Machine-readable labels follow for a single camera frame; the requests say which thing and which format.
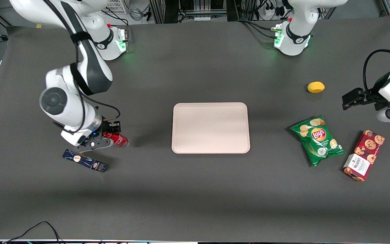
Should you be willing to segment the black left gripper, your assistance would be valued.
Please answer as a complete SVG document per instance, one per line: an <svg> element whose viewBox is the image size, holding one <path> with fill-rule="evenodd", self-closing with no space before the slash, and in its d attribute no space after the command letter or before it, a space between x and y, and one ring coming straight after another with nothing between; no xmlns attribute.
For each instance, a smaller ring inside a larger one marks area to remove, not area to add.
<svg viewBox="0 0 390 244"><path fill-rule="evenodd" d="M374 104L376 111L390 108L390 102L379 94L378 89L355 88L342 96L342 109L348 110L357 105Z"/></svg>

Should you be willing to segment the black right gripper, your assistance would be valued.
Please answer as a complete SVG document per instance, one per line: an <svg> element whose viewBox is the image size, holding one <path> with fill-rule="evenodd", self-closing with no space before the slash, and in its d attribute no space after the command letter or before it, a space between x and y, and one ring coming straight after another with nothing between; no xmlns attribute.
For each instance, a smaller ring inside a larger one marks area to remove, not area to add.
<svg viewBox="0 0 390 244"><path fill-rule="evenodd" d="M96 130L96 135L101 138L110 138L111 134L120 134L121 125L120 121L108 122L105 121L105 117L102 117L102 123L99 129Z"/></svg>

